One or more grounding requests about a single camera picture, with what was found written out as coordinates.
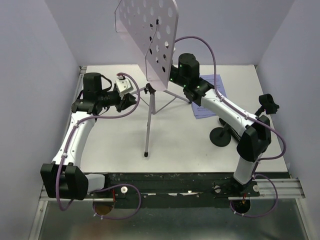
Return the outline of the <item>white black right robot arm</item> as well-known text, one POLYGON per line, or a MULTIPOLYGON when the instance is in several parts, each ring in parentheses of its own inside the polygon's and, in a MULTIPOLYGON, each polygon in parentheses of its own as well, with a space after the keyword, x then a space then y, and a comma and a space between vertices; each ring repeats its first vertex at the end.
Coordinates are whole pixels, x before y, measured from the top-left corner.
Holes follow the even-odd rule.
POLYGON ((271 143, 270 120, 240 108, 219 93, 213 84, 201 78, 200 63, 191 53, 178 57, 178 66, 171 67, 169 80, 183 87, 183 93, 190 102, 218 115, 240 136, 236 147, 239 160, 230 191, 236 196, 243 195, 253 179, 258 160, 271 143))

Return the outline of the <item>aluminium rail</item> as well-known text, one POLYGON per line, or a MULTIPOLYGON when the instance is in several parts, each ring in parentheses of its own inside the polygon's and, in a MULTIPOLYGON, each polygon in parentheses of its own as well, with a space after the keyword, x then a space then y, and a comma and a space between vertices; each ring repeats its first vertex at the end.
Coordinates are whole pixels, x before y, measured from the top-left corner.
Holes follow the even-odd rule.
MULTIPOLYGON (((278 178, 267 180, 265 178, 255 179, 250 186, 242 193, 231 193, 226 189, 226 185, 215 183, 208 190, 188 190, 186 192, 151 192, 143 193, 139 191, 142 198, 148 197, 197 197, 204 198, 208 195, 210 198, 219 200, 227 199, 229 201, 248 201, 248 200, 269 200, 269 199, 303 199, 305 194, 302 185, 297 178, 278 178)), ((129 197, 136 197, 137 191, 129 186, 122 186, 115 192, 107 190, 106 192, 89 193, 83 200, 93 202, 111 202, 129 197)))
MULTIPOLYGON (((87 72, 87 66, 80 66, 79 69, 79 75, 78 75, 78 80, 77 80, 77 85, 75 88, 75 93, 73 96, 73 99, 71 101, 71 104, 73 104, 77 97, 79 96, 81 90, 83 89, 83 77, 85 75, 85 73, 87 72)), ((69 136, 69 131, 71 131, 73 123, 72 122, 72 112, 70 112, 68 119, 67 119, 67 125, 65 127, 65 131, 64 131, 64 135, 63 135, 63 140, 61 141, 61 146, 58 149, 58 152, 56 154, 56 156, 53 158, 52 163, 59 165, 61 162, 61 157, 64 153, 64 149, 65 149, 65 144, 67 142, 68 136, 69 136)))

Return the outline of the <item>aluminium front rail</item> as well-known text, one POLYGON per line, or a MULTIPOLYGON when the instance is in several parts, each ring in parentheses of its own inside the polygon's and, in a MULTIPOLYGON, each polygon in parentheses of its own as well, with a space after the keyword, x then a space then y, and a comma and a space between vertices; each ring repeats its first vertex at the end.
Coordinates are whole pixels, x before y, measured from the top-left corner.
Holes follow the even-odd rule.
MULTIPOLYGON (((226 189, 226 185, 215 183, 208 190, 188 190, 186 192, 151 192, 143 193, 139 191, 142 198, 148 197, 197 197, 204 198, 208 195, 210 198, 219 200, 227 199, 229 201, 248 201, 248 200, 269 200, 269 199, 303 199, 305 194, 302 185, 297 178, 278 178, 267 180, 265 178, 255 179, 250 186, 242 193, 231 193, 226 189)), ((129 197, 136 197, 137 191, 129 186, 122 186, 115 192, 107 190, 106 192, 89 193, 83 200, 93 202, 111 202, 129 197)))

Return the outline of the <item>black clip microphone stand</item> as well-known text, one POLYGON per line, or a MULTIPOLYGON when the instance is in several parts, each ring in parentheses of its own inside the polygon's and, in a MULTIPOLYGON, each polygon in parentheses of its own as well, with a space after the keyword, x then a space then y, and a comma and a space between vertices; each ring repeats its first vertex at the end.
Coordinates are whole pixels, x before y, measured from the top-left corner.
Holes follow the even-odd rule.
POLYGON ((263 112, 267 115, 276 114, 280 106, 274 102, 273 96, 269 93, 260 95, 258 97, 260 108, 255 112, 259 117, 263 112))

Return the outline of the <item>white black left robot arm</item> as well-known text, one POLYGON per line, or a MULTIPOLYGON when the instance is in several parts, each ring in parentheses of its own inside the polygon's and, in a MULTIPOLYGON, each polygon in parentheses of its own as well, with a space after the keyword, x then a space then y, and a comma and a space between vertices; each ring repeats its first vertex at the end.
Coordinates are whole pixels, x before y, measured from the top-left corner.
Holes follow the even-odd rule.
POLYGON ((83 75, 83 89, 71 105, 70 124, 57 154, 51 163, 44 163, 40 175, 49 198, 83 200, 90 192, 104 198, 110 194, 111 185, 101 173, 85 174, 81 159, 88 136, 103 110, 115 107, 117 112, 135 108, 138 104, 131 94, 133 83, 124 74, 117 74, 109 87, 103 88, 101 73, 83 75))

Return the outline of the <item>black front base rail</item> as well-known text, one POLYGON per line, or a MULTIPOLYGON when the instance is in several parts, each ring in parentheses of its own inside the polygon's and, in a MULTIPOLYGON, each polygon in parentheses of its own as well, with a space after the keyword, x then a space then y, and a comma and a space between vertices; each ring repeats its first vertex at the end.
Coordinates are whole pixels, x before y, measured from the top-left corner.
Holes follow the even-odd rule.
POLYGON ((231 172, 107 173, 106 190, 89 196, 114 200, 119 209, 227 208, 231 198, 258 197, 257 185, 241 185, 231 172))

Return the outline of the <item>lilac tripod music stand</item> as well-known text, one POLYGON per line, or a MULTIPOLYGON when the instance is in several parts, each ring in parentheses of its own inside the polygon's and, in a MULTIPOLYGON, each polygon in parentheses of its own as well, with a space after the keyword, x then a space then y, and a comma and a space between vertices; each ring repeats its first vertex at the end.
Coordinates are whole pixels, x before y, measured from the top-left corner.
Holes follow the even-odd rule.
POLYGON ((168 91, 178 19, 174 0, 119 0, 114 10, 115 31, 133 53, 147 81, 144 88, 137 90, 149 94, 144 157, 149 155, 152 115, 158 113, 156 92, 187 101, 168 91))

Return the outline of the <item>white sheet music page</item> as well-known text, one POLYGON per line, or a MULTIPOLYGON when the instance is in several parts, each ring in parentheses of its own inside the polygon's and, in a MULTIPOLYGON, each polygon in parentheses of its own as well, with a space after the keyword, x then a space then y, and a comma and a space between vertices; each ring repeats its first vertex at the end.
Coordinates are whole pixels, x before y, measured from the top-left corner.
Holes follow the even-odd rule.
MULTIPOLYGON (((200 75, 200 77, 208 83, 210 83, 211 85, 215 85, 213 74, 200 75)), ((216 75, 216 88, 219 91, 219 93, 222 94, 224 97, 227 96, 222 78, 219 74, 216 75)))

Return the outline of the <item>aluminium left side rail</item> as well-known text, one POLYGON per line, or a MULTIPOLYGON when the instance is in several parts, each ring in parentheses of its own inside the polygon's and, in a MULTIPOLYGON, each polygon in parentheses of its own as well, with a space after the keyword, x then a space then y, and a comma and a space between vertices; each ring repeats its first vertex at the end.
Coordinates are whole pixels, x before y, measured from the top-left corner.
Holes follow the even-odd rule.
MULTIPOLYGON (((71 101, 71 104, 73 104, 77 97, 79 96, 81 90, 83 89, 83 77, 85 75, 85 73, 87 72, 87 66, 80 66, 79 69, 79 75, 78 75, 78 80, 77 80, 77 85, 75 88, 75 93, 73 96, 73 99, 71 101)), ((52 163, 59 165, 61 162, 61 157, 64 153, 64 149, 65 149, 65 144, 67 142, 68 136, 69 136, 69 131, 71 131, 73 123, 72 122, 72 112, 70 112, 68 119, 67 119, 67 125, 65 127, 65 131, 64 131, 64 135, 63 135, 63 140, 61 141, 61 146, 58 149, 58 152, 56 154, 56 156, 53 158, 52 163)))

